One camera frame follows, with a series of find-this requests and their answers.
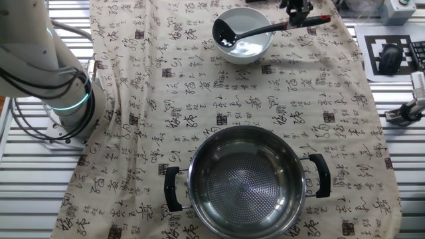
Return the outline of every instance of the white bowl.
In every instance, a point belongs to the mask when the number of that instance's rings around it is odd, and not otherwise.
[[[217,19],[225,21],[236,34],[271,25],[264,14],[249,7],[229,9],[218,16]],[[240,39],[230,48],[219,45],[215,40],[214,44],[225,60],[234,64],[249,64],[258,60],[264,54],[272,40],[272,33],[263,33]]]

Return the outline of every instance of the black cable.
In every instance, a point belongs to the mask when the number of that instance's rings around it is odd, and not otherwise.
[[[60,84],[60,85],[57,85],[57,86],[41,86],[41,85],[38,85],[38,84],[33,84],[33,83],[30,83],[30,82],[27,82],[27,81],[24,81],[24,80],[21,80],[20,78],[18,78],[18,77],[16,77],[16,76],[14,76],[14,75],[12,75],[12,74],[10,74],[10,73],[8,73],[7,71],[5,71],[4,69],[2,69],[2,68],[0,68],[0,74],[1,75],[6,75],[6,76],[8,76],[8,77],[10,77],[11,79],[13,79],[13,80],[16,80],[17,82],[19,82],[19,83],[21,83],[21,84],[24,84],[24,85],[26,85],[26,86],[30,86],[30,87],[34,87],[34,88],[39,88],[39,89],[44,89],[44,90],[56,90],[56,89],[59,89],[59,88],[62,88],[62,87],[64,87],[64,86],[66,86],[66,85],[69,85],[69,84],[72,84],[72,83],[74,83],[74,81],[77,79],[77,74],[74,76],[74,77],[72,77],[70,80],[68,80],[68,81],[66,81],[66,82],[64,82],[64,83],[62,83],[62,84]]]
[[[52,120],[53,121],[53,123],[55,123],[55,124],[57,124],[57,125],[59,125],[60,127],[62,127],[62,128],[73,128],[73,127],[77,127],[78,126],[78,124],[79,124],[79,122],[77,122],[77,123],[75,123],[74,125],[70,125],[70,126],[64,126],[64,125],[62,125],[62,124],[60,124],[60,123],[58,123],[55,119],[53,119],[53,117],[51,116],[51,113],[49,113],[49,112],[47,112],[47,109],[46,109],[46,104],[44,103],[44,102],[42,102],[42,104],[43,104],[43,108],[44,108],[44,111],[46,112],[46,114],[47,114],[47,116],[48,116],[48,118],[50,119],[50,120]],[[75,114],[75,112],[77,112],[77,111],[79,111],[79,110],[81,110],[81,108],[83,108],[85,106],[85,104],[84,104],[84,102],[83,103],[81,103],[73,112],[71,112],[71,113],[69,113],[69,114],[66,114],[66,115],[63,115],[63,114],[61,114],[61,115],[59,115],[59,117],[67,117],[67,116],[71,116],[72,114]]]
[[[13,119],[17,122],[17,125],[26,134],[30,135],[31,137],[34,137],[36,139],[41,139],[41,140],[66,140],[66,139],[70,139],[70,138],[78,135],[90,123],[90,120],[92,119],[92,116],[94,115],[94,106],[95,106],[94,105],[95,104],[94,93],[92,91],[91,82],[88,81],[88,78],[84,74],[82,75],[82,77],[79,77],[81,75],[81,73],[82,73],[81,71],[79,71],[78,69],[76,69],[75,75],[70,80],[66,81],[63,84],[60,84],[60,85],[57,85],[57,86],[40,86],[40,85],[32,84],[30,82],[26,82],[24,80],[21,80],[21,79],[17,78],[16,76],[14,76],[14,75],[12,75],[12,74],[4,71],[2,68],[0,68],[0,76],[2,78],[4,78],[8,83],[10,83],[12,86],[16,87],[16,89],[18,89],[18,90],[20,90],[20,91],[22,91],[22,92],[24,92],[24,93],[26,93],[26,94],[28,94],[30,96],[34,96],[34,97],[40,98],[42,100],[51,100],[51,99],[56,99],[56,98],[62,97],[63,95],[65,95],[66,93],[69,92],[72,84],[74,83],[75,79],[77,79],[77,78],[79,78],[82,81],[82,83],[84,84],[84,87],[86,89],[86,93],[89,94],[88,95],[88,98],[86,100],[87,101],[86,112],[84,113],[84,115],[86,115],[88,117],[87,118],[84,118],[81,121],[81,124],[80,125],[76,126],[72,131],[70,131],[69,133],[67,133],[67,134],[65,134],[63,136],[60,136],[60,137],[51,137],[51,136],[48,136],[48,135],[45,135],[45,134],[41,133],[40,131],[38,131],[37,129],[35,129],[33,126],[31,126],[31,124],[27,121],[27,119],[25,118],[25,116],[22,114],[22,111],[21,111],[21,109],[20,109],[20,107],[19,107],[16,99],[14,99],[14,102],[15,102],[15,105],[16,105],[16,109],[18,110],[19,116],[22,118],[22,120],[26,123],[26,125],[31,130],[33,130],[34,132],[36,132],[39,135],[44,136],[44,137],[40,137],[40,136],[34,135],[34,134],[30,133],[29,131],[27,131],[22,126],[22,124],[17,119],[16,114],[14,113],[14,108],[13,108],[13,104],[12,104],[12,101],[11,101],[10,109],[11,109],[11,113],[12,113]],[[42,88],[42,89],[47,89],[47,90],[58,89],[58,88],[61,88],[61,87],[66,86],[66,85],[68,85],[68,86],[66,87],[65,91],[63,91],[63,92],[61,92],[61,93],[59,93],[59,94],[57,94],[55,96],[40,96],[40,95],[37,95],[37,94],[33,94],[32,92],[30,92],[30,91],[28,91],[28,90],[20,87],[13,80],[16,80],[17,82],[20,82],[20,83],[22,83],[24,85],[27,85],[27,86],[31,86],[31,87],[34,87],[34,88]]]
[[[18,110],[18,112],[21,110],[20,108],[19,108],[19,106],[18,106],[18,104],[17,104],[17,102],[15,102],[15,104],[16,104],[16,106],[17,106],[17,110]],[[88,117],[88,118],[86,118],[85,120],[84,120],[84,123],[82,124],[82,125],[79,125],[78,127],[76,127],[75,129],[73,129],[71,132],[69,132],[69,133],[67,133],[66,135],[63,135],[63,136],[61,136],[61,137],[50,137],[50,136],[48,136],[48,135],[45,135],[45,134],[43,134],[43,133],[41,133],[40,131],[38,131],[37,129],[35,129],[33,126],[31,126],[29,123],[28,123],[28,121],[25,119],[25,117],[24,116],[22,116],[22,112],[20,112],[20,116],[21,116],[21,118],[24,120],[24,122],[27,124],[27,126],[31,129],[31,130],[33,130],[33,131],[35,131],[36,133],[38,133],[38,134],[40,134],[40,135],[42,135],[42,136],[44,136],[44,137],[39,137],[39,136],[37,136],[37,135],[33,135],[32,133],[30,133],[29,131],[27,131],[23,126],[22,126],[22,124],[19,122],[19,120],[17,119],[17,116],[15,115],[15,113],[14,112],[12,112],[12,116],[13,116],[13,119],[17,122],[17,125],[26,133],[26,134],[28,134],[28,135],[30,135],[31,137],[34,137],[34,138],[36,138],[36,139],[41,139],[41,140],[67,140],[67,139],[71,139],[71,138],[73,138],[73,137],[75,137],[76,135],[78,135],[87,125],[88,125],[88,123],[90,122],[90,120],[92,119],[92,116],[93,116],[93,113],[94,113],[94,107],[92,107],[92,104],[90,104],[90,108],[91,108],[91,110],[90,110],[90,116]]]
[[[87,109],[84,115],[88,115],[87,118],[84,119],[84,121],[81,123],[81,125],[79,125],[78,127],[76,127],[75,129],[73,129],[71,132],[67,133],[66,135],[63,135],[61,137],[50,137],[48,135],[45,135],[43,133],[41,133],[40,131],[38,131],[37,129],[35,129],[33,126],[30,125],[30,123],[26,120],[25,116],[23,116],[22,111],[16,101],[16,99],[14,100],[16,108],[19,112],[20,117],[23,119],[23,121],[27,124],[27,126],[37,132],[38,134],[44,136],[44,138],[39,137],[37,135],[33,135],[32,133],[30,133],[29,131],[27,131],[22,124],[19,122],[19,120],[17,119],[17,116],[14,113],[14,109],[13,109],[13,103],[11,101],[10,103],[10,110],[12,113],[12,117],[13,119],[17,122],[17,125],[28,135],[30,135],[31,137],[34,137],[36,139],[41,139],[41,140],[66,140],[66,139],[70,139],[76,135],[78,135],[91,121],[93,115],[94,115],[94,110],[95,110],[95,98],[94,98],[94,93],[92,91],[92,87],[91,84],[88,83],[88,85],[86,86],[86,90],[89,92],[89,97],[88,97],[88,101],[87,101]]]
[[[7,47],[5,47],[4,44],[0,44],[0,48],[3,49],[5,52],[12,54],[12,52]],[[47,68],[43,68],[41,66],[31,64],[30,62],[27,62],[26,59],[21,58],[20,56],[15,55],[15,57],[18,58],[19,60],[22,60],[23,62],[25,62],[28,66],[31,66],[32,68],[35,68],[37,70],[46,71],[46,72],[63,72],[65,70],[70,70],[70,69],[75,68],[75,67],[72,67],[72,66],[65,66],[65,67],[57,68],[57,69],[47,69]]]
[[[87,81],[87,80],[85,80],[85,85],[84,85],[84,87],[86,86],[86,84],[89,84],[89,81]],[[87,92],[91,92],[92,91],[92,84],[89,84],[89,89],[87,90]],[[80,110],[81,108],[82,108],[82,106],[83,106],[84,104],[83,103],[81,103],[80,104],[80,106],[76,109],[76,110],[74,110],[72,113],[69,113],[69,114],[66,114],[66,115],[60,115],[60,116],[62,116],[62,117],[66,117],[66,116],[70,116],[70,115],[72,115],[72,114],[74,114],[75,112],[77,112],[78,110]]]
[[[81,74],[81,71],[78,71],[72,77],[72,79],[73,80],[77,79],[77,77],[79,77],[80,74]],[[27,95],[34,96],[34,97],[39,98],[39,99],[42,99],[42,100],[54,100],[54,99],[60,98],[60,97],[64,96],[66,93],[68,93],[69,90],[71,89],[71,86],[72,86],[72,84],[69,84],[63,92],[61,92],[61,93],[59,93],[59,94],[57,94],[55,96],[41,96],[41,95],[34,94],[34,93],[32,93],[32,92],[30,92],[30,91],[28,91],[28,90],[20,87],[18,84],[14,83],[14,81],[12,79],[10,79],[8,76],[4,75],[2,72],[0,72],[0,76],[3,79],[5,79],[9,84],[11,84],[12,86],[14,86],[16,89],[24,92]]]

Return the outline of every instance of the cable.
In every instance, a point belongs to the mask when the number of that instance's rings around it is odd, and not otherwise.
[[[87,103],[87,105],[89,106],[89,107],[87,107],[87,109],[86,109],[86,113],[84,114],[84,115],[88,115],[88,117],[87,118],[85,118],[84,119],[84,121],[81,123],[81,125],[80,126],[78,126],[78,127],[76,127],[75,129],[73,129],[71,132],[69,132],[69,133],[67,133],[66,135],[63,135],[63,136],[61,136],[61,137],[51,137],[51,136],[48,136],[48,135],[45,135],[45,134],[43,134],[43,133],[41,133],[40,131],[38,131],[37,129],[35,129],[33,126],[31,126],[30,124],[29,124],[29,122],[27,121],[27,119],[23,116],[23,114],[22,114],[22,111],[21,111],[21,109],[20,109],[20,107],[19,107],[19,105],[18,105],[18,103],[17,103],[17,101],[16,101],[16,99],[14,99],[13,101],[14,101],[14,103],[15,103],[15,106],[16,106],[16,109],[18,110],[18,112],[19,112],[19,115],[20,115],[20,117],[22,118],[22,120],[26,123],[26,125],[31,129],[31,130],[33,130],[33,131],[35,131],[36,133],[38,133],[38,134],[40,134],[41,136],[44,136],[44,138],[42,138],[42,137],[39,137],[39,136],[37,136],[37,135],[34,135],[34,134],[32,134],[32,133],[30,133],[29,131],[27,131],[23,126],[22,126],[22,124],[20,123],[20,121],[17,119],[17,116],[15,115],[15,113],[14,113],[14,107],[13,107],[13,102],[12,101],[10,101],[10,103],[9,103],[9,108],[10,108],[10,111],[11,111],[11,113],[12,113],[12,117],[13,117],[13,119],[16,121],[16,123],[17,123],[17,125],[26,133],[26,134],[28,134],[28,135],[30,135],[31,137],[34,137],[34,138],[36,138],[36,139],[41,139],[41,140],[67,140],[67,139],[71,139],[72,137],[74,137],[74,136],[76,136],[76,135],[78,135],[87,125],[88,125],[88,123],[90,122],[90,120],[92,119],[92,117],[93,117],[93,115],[94,115],[94,110],[95,110],[95,105],[94,105],[94,103],[95,103],[95,99],[94,99],[94,93],[93,92],[91,92],[90,93],[91,95],[92,95],[92,97],[90,97],[90,99],[89,99],[89,101],[88,101],[88,103]]]
[[[89,92],[91,92],[92,91],[92,85],[90,85],[90,88],[89,88]],[[51,116],[51,113],[50,112],[48,112],[48,110],[47,110],[47,105],[44,103],[44,102],[42,102],[42,106],[43,106],[43,108],[44,108],[44,111],[46,112],[46,114],[47,114],[47,116],[53,121],[53,123],[55,123],[56,125],[59,125],[60,127],[62,127],[62,128],[70,128],[70,127],[76,127],[76,125],[78,124],[78,123],[76,123],[75,125],[72,125],[72,126],[64,126],[64,125],[62,125],[61,123],[58,123],[52,116]],[[70,115],[72,115],[72,114],[74,114],[75,112],[77,112],[78,110],[81,110],[81,108],[84,106],[84,102],[83,103],[81,103],[80,105],[79,105],[79,107],[76,109],[76,110],[74,110],[72,113],[70,113],[70,114],[67,114],[67,115],[61,115],[62,117],[66,117],[66,116],[70,116]]]
[[[60,97],[62,97],[62,96],[64,96],[66,93],[68,93],[69,92],[69,90],[71,89],[71,86],[72,86],[72,82],[74,82],[75,81],[75,79],[77,79],[77,77],[79,77],[79,75],[81,74],[81,71],[78,71],[73,77],[72,77],[72,79],[71,80],[69,80],[69,82],[71,82],[71,84],[68,84],[68,86],[66,87],[66,89],[63,91],[63,92],[61,92],[61,93],[59,93],[59,94],[57,94],[57,95],[55,95],[55,96],[41,96],[41,95],[38,95],[38,94],[34,94],[34,93],[32,93],[32,92],[30,92],[30,91],[28,91],[28,90],[26,90],[26,89],[24,89],[24,88],[22,88],[22,87],[20,87],[18,84],[16,84],[16,83],[14,83],[14,81],[12,81],[12,79],[10,79],[6,74],[4,74],[4,70],[3,69],[0,69],[0,76],[2,77],[2,78],[4,78],[9,84],[11,84],[12,86],[14,86],[16,89],[18,89],[18,90],[20,90],[20,91],[22,91],[22,92],[24,92],[25,94],[27,94],[27,95],[30,95],[30,96],[34,96],[34,97],[37,97],[37,98],[39,98],[39,99],[42,99],[42,100],[54,100],[54,99],[57,99],[57,98],[60,98]]]
[[[30,86],[30,87],[34,87],[34,88],[40,88],[40,89],[45,89],[45,90],[55,90],[55,89],[62,88],[64,86],[68,85],[68,84],[72,84],[73,81],[76,79],[76,78],[71,78],[70,80],[68,80],[68,81],[66,81],[66,82],[64,82],[64,83],[62,83],[60,85],[57,85],[57,86],[41,86],[41,85],[38,85],[38,84],[33,84],[33,83],[30,83],[30,82],[21,80],[20,78],[12,75],[10,73],[8,73],[7,71],[5,71],[2,68],[0,68],[0,74],[4,74],[4,75],[12,78],[13,80],[16,80],[17,82],[19,82],[21,84],[24,84],[26,86]]]
[[[11,53],[11,51],[7,47],[5,47],[3,44],[0,44],[0,48],[2,48],[5,52]],[[44,70],[44,71],[47,71],[47,72],[62,72],[62,71],[65,71],[65,70],[74,69],[74,67],[72,67],[72,66],[65,66],[65,67],[57,68],[57,69],[46,69],[46,68],[31,64],[30,62],[27,62],[27,60],[25,60],[24,58],[22,58],[20,56],[17,56],[17,55],[13,55],[13,56],[18,58],[19,60],[22,60],[23,62],[27,63],[27,65],[29,65],[33,68],[36,68],[38,70]]]
[[[83,36],[83,37],[87,38],[90,41],[93,41],[92,40],[92,35],[90,33],[87,33],[86,31],[83,31],[83,30],[78,29],[76,27],[71,27],[71,26],[66,25],[66,24],[63,24],[63,23],[59,23],[58,21],[55,21],[53,19],[51,19],[50,21],[56,27],[60,27],[60,28],[62,28],[64,30],[70,31],[71,33],[76,33],[76,34],[78,34],[80,36]]]

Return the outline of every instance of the stainless steel pot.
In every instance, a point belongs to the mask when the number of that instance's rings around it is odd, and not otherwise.
[[[283,139],[254,126],[236,126],[210,136],[188,169],[169,167],[164,193],[169,211],[177,202],[175,175],[188,170],[187,187],[198,217],[222,238],[273,238],[296,221],[305,197],[329,197],[331,175],[322,155],[310,155],[320,189],[306,195],[300,160]]]

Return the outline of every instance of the beige tablecloth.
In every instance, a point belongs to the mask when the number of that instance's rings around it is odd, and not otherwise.
[[[311,16],[331,23],[276,32],[248,66],[225,62],[213,20],[233,7],[287,20],[274,1],[92,0],[90,21],[107,106],[80,157],[52,238],[217,238],[193,210],[169,212],[167,167],[188,167],[213,132],[257,125],[299,156],[321,153],[331,196],[308,198],[282,238],[393,239],[400,198],[383,130],[361,66],[361,51],[330,0]],[[318,174],[303,162],[308,193]],[[190,205],[187,173],[177,198]]]

